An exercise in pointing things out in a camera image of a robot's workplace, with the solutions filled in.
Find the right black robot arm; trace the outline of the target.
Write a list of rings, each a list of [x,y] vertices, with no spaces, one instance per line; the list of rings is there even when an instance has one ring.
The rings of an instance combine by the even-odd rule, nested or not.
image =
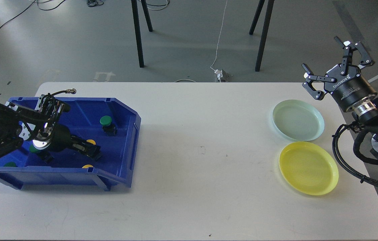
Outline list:
[[[362,76],[362,69],[372,66],[374,61],[361,42],[344,42],[337,36],[334,39],[343,49],[341,62],[324,75],[315,75],[306,64],[302,64],[305,70],[302,86],[315,100],[322,100],[330,94],[342,111],[352,114],[354,121],[340,125],[332,137],[333,155],[345,171],[361,183],[378,187],[378,180],[352,168],[338,147],[341,134],[352,130],[357,134],[353,144],[354,155],[364,163],[378,166],[378,93]]]

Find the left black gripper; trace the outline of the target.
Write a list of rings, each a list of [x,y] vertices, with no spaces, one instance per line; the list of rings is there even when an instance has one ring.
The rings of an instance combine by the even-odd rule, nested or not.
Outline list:
[[[101,147],[86,142],[79,136],[71,135],[70,129],[61,124],[54,128],[52,137],[48,140],[32,140],[34,147],[41,151],[61,152],[64,149],[74,148],[80,154],[89,157],[92,160],[98,160],[102,157]]]

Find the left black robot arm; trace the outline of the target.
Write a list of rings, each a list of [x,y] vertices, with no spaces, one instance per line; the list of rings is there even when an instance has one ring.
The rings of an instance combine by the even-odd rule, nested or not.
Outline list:
[[[24,142],[33,143],[34,153],[45,163],[53,160],[51,152],[71,149],[93,160],[102,154],[100,146],[72,135],[69,128],[59,124],[62,113],[70,105],[56,99],[56,95],[75,94],[76,89],[65,89],[39,97],[36,108],[31,109],[7,102],[0,103],[0,158],[19,149]]]

